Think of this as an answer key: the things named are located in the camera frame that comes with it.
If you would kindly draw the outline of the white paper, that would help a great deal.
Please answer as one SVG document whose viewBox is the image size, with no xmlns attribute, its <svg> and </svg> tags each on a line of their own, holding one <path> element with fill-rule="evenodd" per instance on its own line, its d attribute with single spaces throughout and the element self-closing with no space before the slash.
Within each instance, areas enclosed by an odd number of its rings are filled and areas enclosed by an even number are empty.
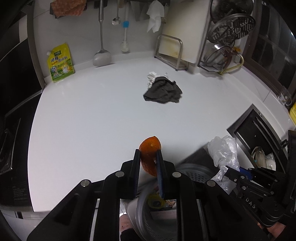
<svg viewBox="0 0 296 241">
<path fill-rule="evenodd" d="M 168 79 L 168 76 L 167 76 L 167 74 L 158 75 L 157 73 L 152 71 L 147 75 L 147 78 L 148 78 L 147 88 L 150 89 L 157 78 Z"/>
</svg>

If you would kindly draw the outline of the black stove hob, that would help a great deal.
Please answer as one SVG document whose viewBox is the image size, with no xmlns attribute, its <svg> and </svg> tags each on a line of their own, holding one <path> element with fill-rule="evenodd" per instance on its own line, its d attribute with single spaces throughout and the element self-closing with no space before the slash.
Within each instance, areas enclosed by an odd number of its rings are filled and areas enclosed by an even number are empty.
<svg viewBox="0 0 296 241">
<path fill-rule="evenodd" d="M 1 207 L 31 210 L 28 151 L 33 120 L 42 93 L 23 102 L 1 123 Z"/>
</svg>

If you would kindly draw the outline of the steel cutting board rack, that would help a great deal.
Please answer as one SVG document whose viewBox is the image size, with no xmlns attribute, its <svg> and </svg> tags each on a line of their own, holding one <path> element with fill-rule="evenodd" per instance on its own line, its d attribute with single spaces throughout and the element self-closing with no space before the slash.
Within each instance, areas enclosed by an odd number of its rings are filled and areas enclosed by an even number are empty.
<svg viewBox="0 0 296 241">
<path fill-rule="evenodd" d="M 178 43 L 179 49 L 177 51 L 173 50 L 167 50 L 165 53 L 159 52 L 159 47 L 161 45 L 162 39 L 170 39 L 171 41 Z M 166 35 L 166 34 L 160 34 L 157 37 L 156 40 L 156 49 L 154 52 L 154 57 L 163 63 L 167 64 L 171 68 L 173 68 L 175 71 L 187 71 L 189 67 L 189 62 L 182 59 L 183 54 L 183 48 L 184 44 L 181 39 Z"/>
</svg>

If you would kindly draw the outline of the blue white bottle brush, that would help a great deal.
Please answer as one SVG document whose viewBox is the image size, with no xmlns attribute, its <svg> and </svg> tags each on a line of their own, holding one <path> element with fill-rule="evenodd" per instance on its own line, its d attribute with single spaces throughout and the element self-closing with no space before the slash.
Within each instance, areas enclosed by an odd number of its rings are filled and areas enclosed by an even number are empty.
<svg viewBox="0 0 296 241">
<path fill-rule="evenodd" d="M 127 42 L 127 30 L 129 27 L 129 20 L 128 20 L 128 14 L 129 14 L 129 3 L 126 3 L 125 5 L 125 21 L 123 22 L 123 29 L 124 29 L 124 38 L 123 38 L 123 42 L 120 45 L 120 49 L 122 51 L 122 53 L 127 54 L 130 52 L 129 46 L 128 46 L 128 42 Z"/>
</svg>

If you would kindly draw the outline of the steel kitchen sink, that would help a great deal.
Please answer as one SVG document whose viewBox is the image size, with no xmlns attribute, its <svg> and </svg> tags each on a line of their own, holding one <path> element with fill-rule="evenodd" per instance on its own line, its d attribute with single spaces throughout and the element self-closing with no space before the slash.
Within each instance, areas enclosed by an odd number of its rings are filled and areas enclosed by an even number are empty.
<svg viewBox="0 0 296 241">
<path fill-rule="evenodd" d="M 229 128 L 227 132 L 255 165 L 252 152 L 256 147 L 265 154 L 273 154 L 276 171 L 288 173 L 295 170 L 295 131 L 289 130 L 282 141 L 263 114 L 251 105 Z"/>
</svg>

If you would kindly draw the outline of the small steel spoon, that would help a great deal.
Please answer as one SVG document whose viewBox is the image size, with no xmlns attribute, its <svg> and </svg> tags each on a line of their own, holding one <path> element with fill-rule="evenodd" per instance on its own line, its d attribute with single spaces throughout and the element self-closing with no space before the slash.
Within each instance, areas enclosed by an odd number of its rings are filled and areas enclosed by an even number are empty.
<svg viewBox="0 0 296 241">
<path fill-rule="evenodd" d="M 112 25 L 117 26 L 121 23 L 121 18 L 119 17 L 119 0 L 116 3 L 116 17 L 112 20 Z"/>
</svg>

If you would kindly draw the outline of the dark grey cloth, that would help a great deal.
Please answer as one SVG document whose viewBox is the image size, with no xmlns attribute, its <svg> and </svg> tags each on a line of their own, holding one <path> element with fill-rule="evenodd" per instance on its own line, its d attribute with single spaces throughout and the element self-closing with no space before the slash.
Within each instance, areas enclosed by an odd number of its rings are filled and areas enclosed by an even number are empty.
<svg viewBox="0 0 296 241">
<path fill-rule="evenodd" d="M 161 104 L 168 102 L 179 103 L 182 90 L 175 81 L 170 81 L 164 76 L 157 77 L 143 95 L 145 101 Z"/>
</svg>

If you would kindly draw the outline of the white hanging towel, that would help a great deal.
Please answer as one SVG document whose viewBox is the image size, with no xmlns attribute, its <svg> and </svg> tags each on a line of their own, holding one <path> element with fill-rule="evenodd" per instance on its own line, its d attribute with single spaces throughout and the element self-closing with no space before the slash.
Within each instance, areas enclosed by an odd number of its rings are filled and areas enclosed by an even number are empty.
<svg viewBox="0 0 296 241">
<path fill-rule="evenodd" d="M 147 15 L 149 16 L 147 32 L 150 30 L 153 33 L 158 32 L 161 27 L 162 18 L 165 17 L 164 6 L 159 1 L 153 1 L 147 10 Z"/>
</svg>

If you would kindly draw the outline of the clear glass mug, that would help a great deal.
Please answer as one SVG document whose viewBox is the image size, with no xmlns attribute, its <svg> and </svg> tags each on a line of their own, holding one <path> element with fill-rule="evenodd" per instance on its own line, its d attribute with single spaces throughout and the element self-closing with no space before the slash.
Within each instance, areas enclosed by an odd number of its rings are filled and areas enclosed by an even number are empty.
<svg viewBox="0 0 296 241">
<path fill-rule="evenodd" d="M 292 97 L 286 88 L 282 88 L 278 95 L 278 101 L 284 106 L 290 106 L 292 104 Z"/>
</svg>

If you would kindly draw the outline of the steel ladle spatula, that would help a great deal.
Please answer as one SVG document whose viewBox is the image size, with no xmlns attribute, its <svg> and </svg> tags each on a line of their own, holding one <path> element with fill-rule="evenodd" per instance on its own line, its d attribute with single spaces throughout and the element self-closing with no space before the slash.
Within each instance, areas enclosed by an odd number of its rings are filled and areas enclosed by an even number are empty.
<svg viewBox="0 0 296 241">
<path fill-rule="evenodd" d="M 103 20 L 104 20 L 104 2 L 100 0 L 98 21 L 100 25 L 100 50 L 94 55 L 92 63 L 95 67 L 102 67 L 111 64 L 111 53 L 103 46 Z"/>
</svg>

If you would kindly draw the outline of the steel steamer tray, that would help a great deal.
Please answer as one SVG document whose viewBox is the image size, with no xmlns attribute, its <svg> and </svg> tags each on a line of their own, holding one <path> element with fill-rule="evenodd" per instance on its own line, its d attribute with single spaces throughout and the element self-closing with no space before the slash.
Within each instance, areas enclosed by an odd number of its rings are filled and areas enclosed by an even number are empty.
<svg viewBox="0 0 296 241">
<path fill-rule="evenodd" d="M 247 36 L 255 27 L 254 17 L 247 14 L 232 14 L 219 20 L 209 30 L 207 39 L 216 44 L 230 45 Z"/>
</svg>

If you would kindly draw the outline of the orange patterned dish cloth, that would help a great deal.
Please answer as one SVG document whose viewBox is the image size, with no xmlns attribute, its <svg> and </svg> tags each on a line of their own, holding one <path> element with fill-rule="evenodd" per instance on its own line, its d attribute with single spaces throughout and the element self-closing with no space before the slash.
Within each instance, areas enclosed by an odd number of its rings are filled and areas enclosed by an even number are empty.
<svg viewBox="0 0 296 241">
<path fill-rule="evenodd" d="M 51 3 L 54 15 L 61 16 L 80 16 L 86 6 L 86 0 L 56 0 Z"/>
</svg>

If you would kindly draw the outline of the steel pot lid rack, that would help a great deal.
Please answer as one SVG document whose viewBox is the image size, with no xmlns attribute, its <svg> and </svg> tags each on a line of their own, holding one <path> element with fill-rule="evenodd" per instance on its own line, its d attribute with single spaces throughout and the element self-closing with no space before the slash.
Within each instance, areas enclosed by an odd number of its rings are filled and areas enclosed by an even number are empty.
<svg viewBox="0 0 296 241">
<path fill-rule="evenodd" d="M 242 67 L 243 56 L 235 42 L 229 44 L 212 43 L 208 40 L 208 33 L 214 25 L 231 14 L 243 13 L 243 1 L 210 1 L 208 24 L 204 34 L 204 43 L 198 67 L 207 72 L 223 75 Z"/>
</svg>

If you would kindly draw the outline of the orange peel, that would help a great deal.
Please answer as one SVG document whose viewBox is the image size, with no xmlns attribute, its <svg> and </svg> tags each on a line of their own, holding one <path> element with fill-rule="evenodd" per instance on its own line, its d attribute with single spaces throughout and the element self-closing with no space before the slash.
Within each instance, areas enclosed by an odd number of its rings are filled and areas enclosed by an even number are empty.
<svg viewBox="0 0 296 241">
<path fill-rule="evenodd" d="M 156 136 L 145 139 L 139 146 L 142 168 L 148 174 L 156 177 L 156 153 L 161 149 L 161 143 Z"/>
</svg>

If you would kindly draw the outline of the clear plastic bag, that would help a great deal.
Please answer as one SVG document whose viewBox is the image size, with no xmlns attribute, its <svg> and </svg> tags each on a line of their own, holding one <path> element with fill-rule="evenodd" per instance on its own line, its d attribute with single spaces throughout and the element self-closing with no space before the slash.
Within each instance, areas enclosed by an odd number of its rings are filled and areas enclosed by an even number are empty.
<svg viewBox="0 0 296 241">
<path fill-rule="evenodd" d="M 237 144 L 233 137 L 215 137 L 207 145 L 208 153 L 213 159 L 214 166 L 219 168 L 218 173 L 211 178 L 227 194 L 230 194 L 236 184 L 226 177 L 228 167 L 239 171 L 240 165 L 237 156 Z"/>
</svg>

